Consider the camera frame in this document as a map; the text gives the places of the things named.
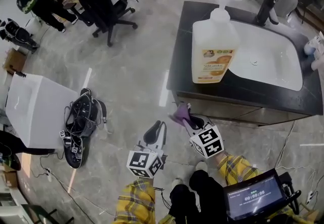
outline soap dispenser bottle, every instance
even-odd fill
[[[215,1],[219,8],[211,12],[210,19],[192,26],[191,70],[196,84],[220,82],[239,47],[238,34],[225,10],[228,0]]]

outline white sink basin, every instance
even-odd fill
[[[299,91],[303,86],[297,51],[286,37],[272,31],[231,21],[241,44],[229,69],[235,75]]]

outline pump dispenser head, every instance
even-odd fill
[[[215,0],[216,3],[219,4],[219,8],[214,9],[211,12],[211,19],[215,22],[228,22],[230,20],[230,16],[228,12],[225,10],[225,6],[227,5],[229,0]]]

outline white shoe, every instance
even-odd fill
[[[173,181],[172,184],[171,184],[171,190],[173,190],[173,188],[174,188],[175,186],[177,186],[178,184],[183,184],[183,180],[181,180],[180,178],[176,178],[176,179],[174,179],[174,181]]]
[[[71,23],[72,25],[76,24],[76,22],[79,20],[79,18],[77,17],[75,20],[73,20]]]
[[[196,165],[196,171],[198,170],[203,170],[205,172],[208,172],[208,165],[206,162],[204,161],[200,161],[197,165]]]

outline black countertop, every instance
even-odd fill
[[[263,28],[290,39],[296,47],[303,76],[303,87],[293,91],[283,87],[241,78],[227,70],[221,82],[195,84],[191,76],[192,25],[196,21],[210,18],[216,4],[184,2],[177,40],[168,79],[168,89],[178,93],[212,96],[223,102],[273,108],[306,115],[323,115],[323,102],[317,71],[310,64],[314,60],[304,54],[308,38],[289,27],[266,25]],[[231,20],[254,24],[256,14],[232,7],[225,8]]]

